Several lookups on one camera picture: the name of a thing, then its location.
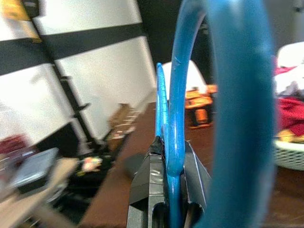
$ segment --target white basket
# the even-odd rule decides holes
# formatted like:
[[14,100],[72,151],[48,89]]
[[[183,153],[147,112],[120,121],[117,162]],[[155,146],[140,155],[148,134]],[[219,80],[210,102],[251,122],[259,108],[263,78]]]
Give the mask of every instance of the white basket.
[[288,169],[304,171],[304,144],[275,140],[275,162]]

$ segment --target red cloth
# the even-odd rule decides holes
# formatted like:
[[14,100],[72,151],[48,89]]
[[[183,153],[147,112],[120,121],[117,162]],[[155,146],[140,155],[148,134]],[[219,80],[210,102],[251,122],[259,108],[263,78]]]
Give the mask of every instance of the red cloth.
[[293,66],[293,67],[278,67],[278,68],[275,69],[275,75],[279,75],[279,74],[282,74],[282,73],[287,73],[288,71],[291,71],[295,68],[296,68],[295,66]]
[[278,99],[279,125],[296,136],[304,135],[304,103],[293,97]]

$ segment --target blue hose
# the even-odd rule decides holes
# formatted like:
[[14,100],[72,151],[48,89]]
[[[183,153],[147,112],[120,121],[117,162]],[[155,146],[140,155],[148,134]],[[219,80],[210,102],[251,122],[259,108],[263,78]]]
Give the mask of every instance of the blue hose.
[[[204,9],[219,93],[213,180],[206,213],[196,227],[255,228],[274,173],[272,42],[260,0],[183,1],[172,53],[167,173],[177,180],[183,169],[186,77]],[[173,192],[178,198],[179,188]],[[180,215],[180,207],[170,201],[170,226],[179,228],[174,214]]]

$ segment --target wooden table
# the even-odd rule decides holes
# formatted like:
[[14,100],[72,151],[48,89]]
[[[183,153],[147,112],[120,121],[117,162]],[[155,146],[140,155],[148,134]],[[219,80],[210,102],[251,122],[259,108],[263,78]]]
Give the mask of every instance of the wooden table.
[[22,223],[31,215],[36,215],[46,223],[52,223],[48,227],[54,227],[55,224],[64,224],[57,227],[73,227],[67,219],[44,206],[45,200],[50,197],[56,187],[61,184],[76,168],[77,159],[63,158],[57,161],[48,187],[36,194],[22,198],[18,194],[13,194],[5,201],[0,203],[0,227],[13,228]]

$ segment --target black stripe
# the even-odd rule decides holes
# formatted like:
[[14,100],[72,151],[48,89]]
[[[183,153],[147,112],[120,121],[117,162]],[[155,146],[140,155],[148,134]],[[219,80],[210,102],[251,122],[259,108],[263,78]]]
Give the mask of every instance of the black stripe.
[[[47,35],[45,39],[54,58],[61,59],[139,36],[144,36],[141,23]],[[1,41],[0,60],[0,75],[48,62],[42,45],[28,38]]]

